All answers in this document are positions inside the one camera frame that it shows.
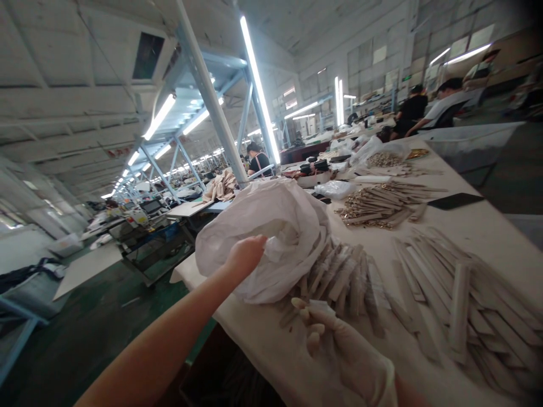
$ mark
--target white shirt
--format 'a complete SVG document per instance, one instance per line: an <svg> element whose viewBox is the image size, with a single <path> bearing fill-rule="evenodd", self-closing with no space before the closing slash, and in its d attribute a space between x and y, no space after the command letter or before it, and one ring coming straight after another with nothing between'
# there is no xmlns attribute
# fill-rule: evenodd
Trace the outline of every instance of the white shirt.
<svg viewBox="0 0 543 407"><path fill-rule="evenodd" d="M432 127L436 125L437 119L452 105L456 105L457 103L467 101L471 99L471 96L467 94L466 92L456 92L452 95L447 96L445 99L441 99L438 101L430 111L424 116L426 120L431 120L430 123L426 124L424 127Z"/></svg>

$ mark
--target smartphone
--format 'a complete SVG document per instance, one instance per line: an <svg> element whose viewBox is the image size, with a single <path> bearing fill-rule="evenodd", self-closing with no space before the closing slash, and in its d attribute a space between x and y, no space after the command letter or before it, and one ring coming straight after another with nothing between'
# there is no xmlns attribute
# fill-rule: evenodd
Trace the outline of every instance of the smartphone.
<svg viewBox="0 0 543 407"><path fill-rule="evenodd" d="M437 209L442 210L451 210L457 207L462 207L469 204L474 204L475 202L484 201L485 198L471 195L466 193L458 193L445 198L440 198L438 200L428 202L428 206L436 207Z"/></svg>

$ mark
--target white tablecloth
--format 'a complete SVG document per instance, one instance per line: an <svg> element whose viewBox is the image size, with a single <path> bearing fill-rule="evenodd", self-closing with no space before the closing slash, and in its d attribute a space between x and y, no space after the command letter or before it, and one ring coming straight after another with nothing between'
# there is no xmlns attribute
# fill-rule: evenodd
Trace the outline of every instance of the white tablecloth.
<svg viewBox="0 0 543 407"><path fill-rule="evenodd" d="M411 148L428 148L416 137L401 142L409 143ZM435 153L415 163L423 168L440 169L444 175L404 179L406 182L449 190L447 193L436 193L436 197L458 192L477 194ZM340 202L333 202L327 207L333 234L346 243L364 246L366 252L375 258L387 291L402 304L392 273L391 264L396 254L391 239L410 235L413 224L404 222L395 231L369 227L347 228L334 214L334 209L341 206ZM429 207L423 221L415 227L424 231L427 226L438 228L463 249L478 254L541 311L543 256L489 202L478 202L452 211ZM197 270L194 255L175 269L172 282L180 279L191 290L205 280ZM304 328L299 320L294 321L291 331L289 327L279 328L279 320L283 315L280 307L281 304L247 305L231 295L214 317L287 404L326 405L320 392L326 388L326 374L314 369L314 365L304 357L303 346L300 345ZM434 315L426 306L421 305L420 308L432 338L442 352L442 366L431 363L423 356L416 339L389 311L380 310L381 322L386 330L386 338L383 340L373 336L366 318L351 323L394 362L398 374L423 393L432 405L515 405L513 400L488 388L477 368L471 366L467 369L475 378L470 378L458 368L446 354L448 344ZM345 390L345 394L347 403L355 405L356 400L350 392Z"/></svg>

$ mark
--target green floor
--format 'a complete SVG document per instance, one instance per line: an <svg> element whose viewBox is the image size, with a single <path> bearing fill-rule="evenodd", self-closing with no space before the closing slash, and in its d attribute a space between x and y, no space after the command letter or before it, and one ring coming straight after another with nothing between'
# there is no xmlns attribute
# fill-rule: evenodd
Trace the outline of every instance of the green floor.
<svg viewBox="0 0 543 407"><path fill-rule="evenodd" d="M460 125L511 121L501 116L506 105L503 96L490 99ZM543 124L528 123L515 131L480 191L503 213L543 214L541 163ZM168 281L169 275L150 290L137 275L115 265L75 290L51 325L32 334L0 389L2 405L71 406L137 334L187 294L183 283ZM189 360L214 325L209 322Z"/></svg>
<svg viewBox="0 0 543 407"><path fill-rule="evenodd" d="M67 260L87 252L88 248ZM159 273L174 261L162 261L148 274ZM1 404L73 405L132 339L188 293L183 283L170 284L170 275L148 289L118 263L74 290L51 324L32 334L0 389ZM211 320L188 357L190 362L214 326Z"/></svg>

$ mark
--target gloved hand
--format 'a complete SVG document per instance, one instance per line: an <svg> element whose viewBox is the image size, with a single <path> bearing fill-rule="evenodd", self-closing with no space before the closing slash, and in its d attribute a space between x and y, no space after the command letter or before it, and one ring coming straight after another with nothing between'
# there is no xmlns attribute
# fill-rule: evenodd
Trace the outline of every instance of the gloved hand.
<svg viewBox="0 0 543 407"><path fill-rule="evenodd" d="M308 326L307 348L311 356L319 350L325 330L333 333L338 350L342 383L360 395L368 406L397 406L393 363L381 355L352 326L337 318L335 312L293 298L292 304Z"/></svg>

